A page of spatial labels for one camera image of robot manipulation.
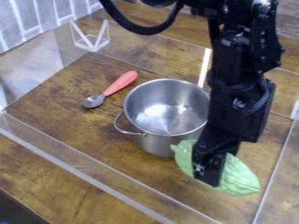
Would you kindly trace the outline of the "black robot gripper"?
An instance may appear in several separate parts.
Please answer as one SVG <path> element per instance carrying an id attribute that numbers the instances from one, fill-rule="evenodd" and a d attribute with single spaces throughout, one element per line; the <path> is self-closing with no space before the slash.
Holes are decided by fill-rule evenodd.
<path id="1" fill-rule="evenodd" d="M 265 76 L 230 81 L 209 73 L 209 121 L 191 155 L 193 176 L 213 187 L 221 185 L 226 153 L 237 155 L 242 142 L 255 143 L 261 138 L 277 91 Z"/>

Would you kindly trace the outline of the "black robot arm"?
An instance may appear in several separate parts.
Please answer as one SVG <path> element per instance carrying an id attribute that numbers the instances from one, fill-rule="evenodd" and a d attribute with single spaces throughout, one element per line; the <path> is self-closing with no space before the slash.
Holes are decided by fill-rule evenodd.
<path id="1" fill-rule="evenodd" d="M 277 36 L 278 0 L 142 0 L 154 7 L 182 2 L 209 19 L 213 62 L 210 113 L 193 147 L 193 176 L 221 185 L 225 161 L 243 142 L 257 142 L 266 124 L 277 85 L 265 73 L 282 65 Z"/>

